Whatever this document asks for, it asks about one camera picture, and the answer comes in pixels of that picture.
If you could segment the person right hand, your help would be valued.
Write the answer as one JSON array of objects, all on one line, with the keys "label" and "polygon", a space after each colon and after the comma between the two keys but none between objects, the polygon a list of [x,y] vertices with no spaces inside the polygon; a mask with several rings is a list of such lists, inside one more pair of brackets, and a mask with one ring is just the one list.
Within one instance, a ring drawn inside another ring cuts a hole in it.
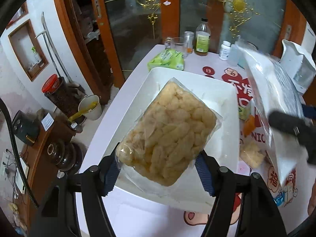
[{"label": "person right hand", "polygon": [[308,215],[310,216],[313,213],[313,210],[316,207],[316,180],[312,187],[312,194],[308,203]]}]

